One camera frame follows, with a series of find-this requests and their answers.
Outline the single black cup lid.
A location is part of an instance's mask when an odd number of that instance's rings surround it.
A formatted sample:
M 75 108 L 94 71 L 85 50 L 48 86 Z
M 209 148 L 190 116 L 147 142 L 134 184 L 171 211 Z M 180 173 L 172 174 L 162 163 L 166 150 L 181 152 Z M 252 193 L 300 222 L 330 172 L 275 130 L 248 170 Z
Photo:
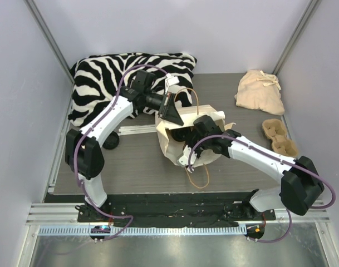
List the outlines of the single black cup lid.
M 173 140 L 176 142 L 189 142 L 193 137 L 191 127 L 176 128 L 170 131 Z

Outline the cream paper bag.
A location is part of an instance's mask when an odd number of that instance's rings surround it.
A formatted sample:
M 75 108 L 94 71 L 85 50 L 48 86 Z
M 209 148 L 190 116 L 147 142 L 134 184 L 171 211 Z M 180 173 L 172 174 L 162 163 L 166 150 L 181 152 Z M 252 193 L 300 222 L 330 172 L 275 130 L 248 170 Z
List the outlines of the cream paper bag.
M 191 88 L 187 90 L 194 93 L 195 105 L 176 106 L 175 103 L 179 95 L 185 92 L 184 89 L 177 93 L 167 93 L 164 104 L 155 119 L 156 131 L 163 155 L 175 166 L 185 170 L 189 182 L 194 187 L 204 189 L 210 183 L 208 165 L 220 158 L 220 155 L 216 154 L 213 149 L 202 150 L 204 144 L 196 149 L 194 145 L 210 134 L 220 135 L 226 130 L 231 130 L 235 123 L 226 123 L 223 111 L 217 111 L 211 105 L 201 105 L 197 93 Z M 205 185 L 195 184 L 189 166 L 204 168 L 207 175 Z

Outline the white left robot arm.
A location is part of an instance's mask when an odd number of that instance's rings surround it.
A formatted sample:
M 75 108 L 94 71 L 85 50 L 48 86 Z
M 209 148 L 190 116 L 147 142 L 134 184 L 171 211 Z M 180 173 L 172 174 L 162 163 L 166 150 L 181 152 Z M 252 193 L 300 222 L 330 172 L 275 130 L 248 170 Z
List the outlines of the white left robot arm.
M 105 164 L 101 148 L 118 125 L 134 111 L 146 107 L 156 111 L 165 121 L 184 124 L 175 107 L 175 95 L 169 91 L 170 86 L 179 83 L 178 77 L 165 74 L 165 89 L 161 95 L 152 90 L 154 80 L 153 73 L 138 70 L 127 86 L 120 85 L 114 99 L 99 115 L 79 130 L 69 130 L 66 135 L 65 162 L 76 175 L 78 186 L 84 190 L 86 202 L 92 205 L 90 215 L 98 222 L 105 221 L 110 214 L 101 180 Z

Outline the black lid stack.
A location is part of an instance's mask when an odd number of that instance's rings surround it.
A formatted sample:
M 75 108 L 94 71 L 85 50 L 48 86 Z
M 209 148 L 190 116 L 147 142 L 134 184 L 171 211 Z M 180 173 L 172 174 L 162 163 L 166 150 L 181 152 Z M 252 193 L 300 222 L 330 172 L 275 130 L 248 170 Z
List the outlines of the black lid stack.
M 120 138 L 118 134 L 113 131 L 112 133 L 108 135 L 102 147 L 106 150 L 113 150 L 118 147 L 119 143 L 120 143 Z

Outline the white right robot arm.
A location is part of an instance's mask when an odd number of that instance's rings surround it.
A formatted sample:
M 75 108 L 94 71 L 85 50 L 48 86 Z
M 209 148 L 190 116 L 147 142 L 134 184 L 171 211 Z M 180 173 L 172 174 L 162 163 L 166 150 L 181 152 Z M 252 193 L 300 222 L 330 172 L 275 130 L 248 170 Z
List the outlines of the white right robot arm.
M 208 115 L 193 122 L 178 163 L 192 172 L 204 151 L 246 163 L 278 182 L 275 188 L 251 192 L 242 206 L 243 215 L 250 220 L 264 211 L 279 208 L 303 216 L 314 208 L 313 204 L 325 189 L 310 158 L 283 156 L 251 142 L 234 130 L 222 131 Z

